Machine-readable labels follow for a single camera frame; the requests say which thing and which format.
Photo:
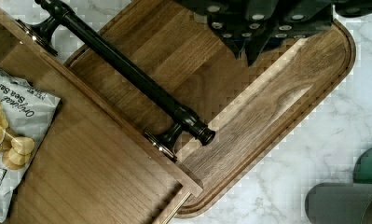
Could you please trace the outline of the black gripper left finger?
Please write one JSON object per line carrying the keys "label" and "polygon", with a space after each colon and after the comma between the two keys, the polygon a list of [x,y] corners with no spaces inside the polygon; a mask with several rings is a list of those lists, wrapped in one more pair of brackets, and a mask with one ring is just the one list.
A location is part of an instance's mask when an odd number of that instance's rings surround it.
{"label": "black gripper left finger", "polygon": [[241,57],[245,48],[245,37],[241,36],[244,25],[242,0],[174,0],[181,6],[206,18],[212,32],[234,54]]}

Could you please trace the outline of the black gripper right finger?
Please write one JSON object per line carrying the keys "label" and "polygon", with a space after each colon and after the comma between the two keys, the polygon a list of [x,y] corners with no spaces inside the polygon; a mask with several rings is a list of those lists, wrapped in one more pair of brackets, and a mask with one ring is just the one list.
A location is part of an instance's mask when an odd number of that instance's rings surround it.
{"label": "black gripper right finger", "polygon": [[329,29],[333,11],[345,18],[362,17],[372,14],[372,0],[246,0],[244,18],[259,25],[245,49],[248,65],[285,38],[305,38]]}

